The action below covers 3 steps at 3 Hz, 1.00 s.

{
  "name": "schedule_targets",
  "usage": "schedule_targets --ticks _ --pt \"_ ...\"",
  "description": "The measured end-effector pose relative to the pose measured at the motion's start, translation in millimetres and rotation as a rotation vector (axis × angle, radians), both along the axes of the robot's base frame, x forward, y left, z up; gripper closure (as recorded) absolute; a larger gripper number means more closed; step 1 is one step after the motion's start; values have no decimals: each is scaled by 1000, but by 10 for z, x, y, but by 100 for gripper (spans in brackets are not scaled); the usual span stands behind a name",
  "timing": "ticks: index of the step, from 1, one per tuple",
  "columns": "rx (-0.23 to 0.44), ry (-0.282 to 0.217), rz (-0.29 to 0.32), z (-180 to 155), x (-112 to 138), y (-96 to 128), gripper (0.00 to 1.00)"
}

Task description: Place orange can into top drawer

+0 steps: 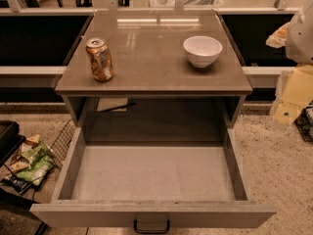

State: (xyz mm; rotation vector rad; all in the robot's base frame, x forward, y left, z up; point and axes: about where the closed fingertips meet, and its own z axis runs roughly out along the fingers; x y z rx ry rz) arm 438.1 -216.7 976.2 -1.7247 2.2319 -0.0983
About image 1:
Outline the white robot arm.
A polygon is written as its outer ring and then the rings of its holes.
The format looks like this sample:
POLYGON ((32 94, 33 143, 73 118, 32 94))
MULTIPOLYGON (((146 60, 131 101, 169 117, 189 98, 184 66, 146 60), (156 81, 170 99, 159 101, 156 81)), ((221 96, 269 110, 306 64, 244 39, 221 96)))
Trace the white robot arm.
POLYGON ((291 20, 267 38, 266 45, 284 47, 286 57, 295 63, 283 75, 281 95, 271 109, 277 123, 291 124, 313 101, 313 0, 305 0, 291 20))

